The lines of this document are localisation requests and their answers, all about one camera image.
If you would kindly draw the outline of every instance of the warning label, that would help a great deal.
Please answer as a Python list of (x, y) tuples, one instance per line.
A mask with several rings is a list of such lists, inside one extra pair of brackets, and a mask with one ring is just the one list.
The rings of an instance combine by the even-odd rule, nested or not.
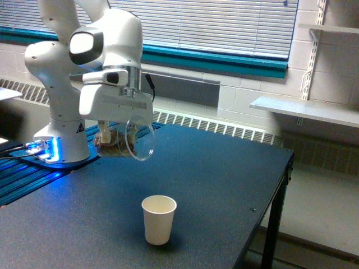
[(78, 127), (77, 129), (77, 132), (76, 133), (81, 133), (85, 130), (84, 126), (82, 125), (82, 122), (80, 122), (80, 126)]

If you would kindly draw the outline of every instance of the window blind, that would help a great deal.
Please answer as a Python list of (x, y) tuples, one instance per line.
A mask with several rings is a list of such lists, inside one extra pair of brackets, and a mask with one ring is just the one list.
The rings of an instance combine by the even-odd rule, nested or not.
[[(141, 19), (144, 44), (287, 59), (298, 0), (110, 0)], [(0, 0), (0, 26), (49, 31), (36, 0)], [(79, 20), (89, 18), (78, 7)]]

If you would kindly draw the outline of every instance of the clear plastic cup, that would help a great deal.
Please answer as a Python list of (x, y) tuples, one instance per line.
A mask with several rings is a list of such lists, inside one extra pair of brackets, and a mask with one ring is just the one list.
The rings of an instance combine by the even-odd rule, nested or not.
[(94, 148), (101, 157), (132, 157), (145, 161), (153, 154), (154, 131), (141, 116), (133, 116), (126, 123), (99, 126)]

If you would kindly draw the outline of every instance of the white paper cup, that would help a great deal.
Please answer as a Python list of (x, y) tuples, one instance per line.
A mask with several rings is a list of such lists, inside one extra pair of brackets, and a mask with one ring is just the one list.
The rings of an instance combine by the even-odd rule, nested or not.
[(171, 234), (172, 221), (177, 203), (174, 199), (153, 195), (142, 201), (146, 241), (152, 245), (163, 245)]

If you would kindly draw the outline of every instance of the brown food inside cup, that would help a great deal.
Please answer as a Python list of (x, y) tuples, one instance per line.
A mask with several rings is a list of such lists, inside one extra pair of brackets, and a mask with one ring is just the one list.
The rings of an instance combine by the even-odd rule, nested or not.
[[(118, 134), (116, 130), (111, 130), (110, 143), (101, 143), (101, 135), (97, 133), (94, 139), (94, 146), (97, 148), (100, 156), (131, 156), (126, 146), (125, 136)], [(129, 142), (128, 147), (136, 155), (136, 152), (134, 152), (135, 145)]]

